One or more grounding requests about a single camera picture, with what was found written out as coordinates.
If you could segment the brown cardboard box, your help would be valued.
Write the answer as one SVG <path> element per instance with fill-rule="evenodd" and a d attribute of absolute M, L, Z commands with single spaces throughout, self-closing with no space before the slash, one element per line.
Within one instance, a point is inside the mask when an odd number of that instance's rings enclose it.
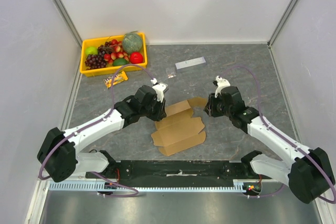
<path fill-rule="evenodd" d="M 206 99 L 194 97 L 165 108 L 164 119 L 155 123 L 156 131 L 151 134 L 154 146 L 164 156 L 171 156 L 194 146 L 206 139 L 205 125 L 201 117 L 194 117 L 195 108 L 204 108 Z"/>

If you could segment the small clear plastic bag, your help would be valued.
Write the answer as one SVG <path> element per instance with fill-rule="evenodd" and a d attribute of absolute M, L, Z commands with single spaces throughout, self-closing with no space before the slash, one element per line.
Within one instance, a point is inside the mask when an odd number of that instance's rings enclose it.
<path fill-rule="evenodd" d="M 168 79 L 176 77 L 175 68 L 174 67 L 166 68 L 166 75 Z"/>

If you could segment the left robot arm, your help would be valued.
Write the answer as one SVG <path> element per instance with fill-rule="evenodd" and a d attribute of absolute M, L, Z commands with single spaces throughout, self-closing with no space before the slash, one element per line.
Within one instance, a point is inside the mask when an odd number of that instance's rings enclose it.
<path fill-rule="evenodd" d="M 59 183 L 73 174 L 97 172 L 103 178 L 115 173 L 114 159 L 106 151 L 82 153 L 82 150 L 103 136 L 119 131 L 141 117 L 158 122 L 166 117 L 165 83 L 138 88 L 102 115 L 71 129 L 61 131 L 55 127 L 48 131 L 37 159 L 48 177 Z"/>

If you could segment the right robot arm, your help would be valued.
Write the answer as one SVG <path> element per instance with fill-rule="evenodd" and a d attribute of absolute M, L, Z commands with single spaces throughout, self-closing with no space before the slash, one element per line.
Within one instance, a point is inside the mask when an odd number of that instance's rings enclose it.
<path fill-rule="evenodd" d="M 273 159 L 260 151 L 242 158 L 241 174 L 248 179 L 265 175 L 285 186 L 308 204 L 328 190 L 335 193 L 335 178 L 329 157 L 323 149 L 311 149 L 274 127 L 255 108 L 246 106 L 235 86 L 217 88 L 210 93 L 205 112 L 212 117 L 226 116 L 232 125 L 254 137 L 274 153 Z"/>

